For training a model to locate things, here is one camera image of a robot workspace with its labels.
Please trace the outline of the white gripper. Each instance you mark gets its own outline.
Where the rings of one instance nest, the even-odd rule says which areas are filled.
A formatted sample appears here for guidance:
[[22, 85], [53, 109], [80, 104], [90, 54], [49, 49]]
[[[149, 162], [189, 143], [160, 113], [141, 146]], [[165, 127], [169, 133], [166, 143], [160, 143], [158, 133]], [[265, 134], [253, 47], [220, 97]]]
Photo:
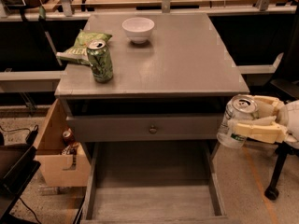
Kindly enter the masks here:
[[230, 119], [228, 126], [232, 133], [269, 144], [285, 140], [291, 147], [299, 148], [299, 101], [284, 105], [273, 96], [252, 95], [251, 98], [257, 106], [253, 113], [256, 119]]

